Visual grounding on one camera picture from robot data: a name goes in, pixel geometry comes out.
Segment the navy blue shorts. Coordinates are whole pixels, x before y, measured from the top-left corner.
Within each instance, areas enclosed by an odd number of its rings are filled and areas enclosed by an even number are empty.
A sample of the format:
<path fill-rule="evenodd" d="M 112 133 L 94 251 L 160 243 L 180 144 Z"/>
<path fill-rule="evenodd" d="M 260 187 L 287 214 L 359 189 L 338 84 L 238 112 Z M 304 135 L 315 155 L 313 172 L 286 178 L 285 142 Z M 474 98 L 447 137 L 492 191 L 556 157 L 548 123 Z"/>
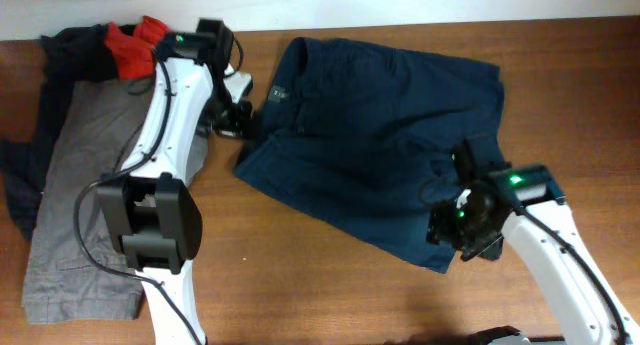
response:
<path fill-rule="evenodd" d="M 444 273 L 454 249 L 427 241 L 430 212 L 461 191 L 453 149 L 495 136 L 504 98 L 491 63 L 298 37 L 234 173 L 360 241 Z"/>

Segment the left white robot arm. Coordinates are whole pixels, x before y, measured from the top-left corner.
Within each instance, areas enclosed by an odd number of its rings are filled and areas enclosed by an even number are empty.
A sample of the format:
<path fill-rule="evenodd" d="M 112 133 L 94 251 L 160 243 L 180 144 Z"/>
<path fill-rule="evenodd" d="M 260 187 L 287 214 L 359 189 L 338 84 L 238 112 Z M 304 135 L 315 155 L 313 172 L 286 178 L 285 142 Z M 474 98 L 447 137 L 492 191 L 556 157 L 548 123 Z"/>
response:
<path fill-rule="evenodd" d="M 87 186 L 94 191 L 114 250 L 126 260 L 116 274 L 143 286 L 158 344 L 204 344 L 193 285 L 202 215 L 188 183 L 196 139 L 245 139 L 253 80 L 230 61 L 243 51 L 218 19 L 193 32 L 169 32 L 152 51 L 154 87 L 131 153 L 120 170 Z"/>

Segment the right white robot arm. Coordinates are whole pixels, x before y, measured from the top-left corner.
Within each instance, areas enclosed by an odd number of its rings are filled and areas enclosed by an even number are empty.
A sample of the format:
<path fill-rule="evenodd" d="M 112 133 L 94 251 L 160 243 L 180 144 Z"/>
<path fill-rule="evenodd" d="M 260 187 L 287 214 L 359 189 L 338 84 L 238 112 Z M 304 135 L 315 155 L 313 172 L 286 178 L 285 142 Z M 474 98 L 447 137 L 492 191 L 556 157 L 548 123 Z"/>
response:
<path fill-rule="evenodd" d="M 451 245 L 463 261 L 496 260 L 508 244 L 543 293 L 562 343 L 638 343 L 638 324 L 587 250 L 546 166 L 513 166 L 491 135 L 465 139 L 451 157 L 463 190 L 432 207 L 427 242 Z"/>

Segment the red garment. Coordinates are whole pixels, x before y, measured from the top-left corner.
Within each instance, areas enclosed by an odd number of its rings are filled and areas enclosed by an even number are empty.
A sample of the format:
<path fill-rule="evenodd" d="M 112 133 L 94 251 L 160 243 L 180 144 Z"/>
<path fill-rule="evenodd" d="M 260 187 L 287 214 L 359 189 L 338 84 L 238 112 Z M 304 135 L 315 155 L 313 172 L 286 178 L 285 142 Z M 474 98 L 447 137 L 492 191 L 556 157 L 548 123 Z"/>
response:
<path fill-rule="evenodd" d="M 143 16 L 133 30 L 110 22 L 104 45 L 113 55 L 118 79 L 135 80 L 151 76 L 154 73 L 152 50 L 169 31 L 164 22 L 150 16 Z"/>

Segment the grey folded shorts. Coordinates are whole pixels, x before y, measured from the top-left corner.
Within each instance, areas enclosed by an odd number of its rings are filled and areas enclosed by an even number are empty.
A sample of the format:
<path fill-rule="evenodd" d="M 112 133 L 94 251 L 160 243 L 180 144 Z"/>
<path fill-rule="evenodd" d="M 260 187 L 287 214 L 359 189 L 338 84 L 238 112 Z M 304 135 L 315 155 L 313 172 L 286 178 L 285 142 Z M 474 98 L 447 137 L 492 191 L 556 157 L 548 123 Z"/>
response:
<path fill-rule="evenodd" d="M 152 94 L 132 95 L 125 82 L 76 83 L 55 142 L 31 241 L 21 305 L 30 324 L 71 320 L 134 320 L 141 283 L 93 267 L 86 246 L 100 263 L 126 270 L 116 253 L 94 195 L 87 195 L 80 220 L 73 220 L 80 191 L 118 169 L 138 137 Z"/>

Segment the black garment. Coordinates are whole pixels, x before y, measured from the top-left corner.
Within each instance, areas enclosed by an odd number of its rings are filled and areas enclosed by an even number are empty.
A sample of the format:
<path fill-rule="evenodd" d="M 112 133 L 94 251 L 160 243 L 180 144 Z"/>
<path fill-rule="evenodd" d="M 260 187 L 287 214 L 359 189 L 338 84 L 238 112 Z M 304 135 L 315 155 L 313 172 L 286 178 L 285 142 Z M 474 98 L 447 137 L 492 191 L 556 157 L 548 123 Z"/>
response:
<path fill-rule="evenodd" d="M 117 77 L 115 58 L 105 45 L 107 33 L 106 25 L 95 25 L 68 28 L 41 38 L 47 61 L 34 138 L 29 142 L 1 141 L 8 212 L 26 240 L 32 238 L 36 228 L 48 167 L 72 105 L 74 86 Z"/>

